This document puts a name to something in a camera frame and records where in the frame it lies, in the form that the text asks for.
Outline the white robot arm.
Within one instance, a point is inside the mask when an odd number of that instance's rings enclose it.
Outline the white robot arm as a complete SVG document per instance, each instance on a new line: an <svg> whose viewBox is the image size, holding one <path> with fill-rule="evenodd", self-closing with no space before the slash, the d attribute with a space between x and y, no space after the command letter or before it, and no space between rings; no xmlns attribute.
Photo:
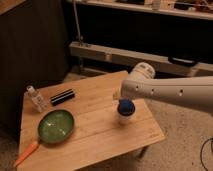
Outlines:
<svg viewBox="0 0 213 171"><path fill-rule="evenodd" d="M138 63L122 81L121 96L149 98L203 111L213 116L213 76L155 79L148 63Z"/></svg>

